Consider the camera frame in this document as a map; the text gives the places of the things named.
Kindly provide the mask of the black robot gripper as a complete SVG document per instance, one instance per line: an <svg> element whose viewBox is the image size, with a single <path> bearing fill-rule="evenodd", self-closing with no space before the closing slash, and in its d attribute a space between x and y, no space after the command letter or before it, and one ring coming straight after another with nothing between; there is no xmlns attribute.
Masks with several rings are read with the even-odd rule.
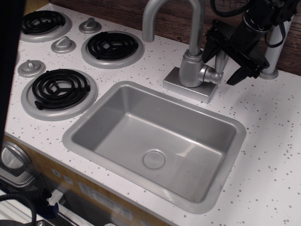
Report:
<svg viewBox="0 0 301 226"><path fill-rule="evenodd" d="M244 22L235 27L215 19L206 32L202 60L207 63L222 50L240 65L228 79L228 85L236 85L246 77L256 79L269 67L269 62L259 47L260 38L261 35L251 31Z"/></svg>

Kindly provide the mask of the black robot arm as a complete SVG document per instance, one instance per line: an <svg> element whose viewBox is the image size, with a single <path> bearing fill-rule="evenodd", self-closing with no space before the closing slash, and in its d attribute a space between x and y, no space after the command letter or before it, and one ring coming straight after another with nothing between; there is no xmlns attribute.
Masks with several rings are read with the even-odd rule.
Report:
<svg viewBox="0 0 301 226"><path fill-rule="evenodd" d="M260 49L259 40L261 37L267 38L273 26L279 26L284 38L284 23L291 21L297 13L298 3L297 0L251 0L239 9L221 12L212 0L210 5L216 15L231 17L242 14L242 22L235 27L217 19L212 21L211 29L206 32L203 62L208 62L223 51L240 65L227 84L236 85L246 77L257 78L270 66Z"/></svg>

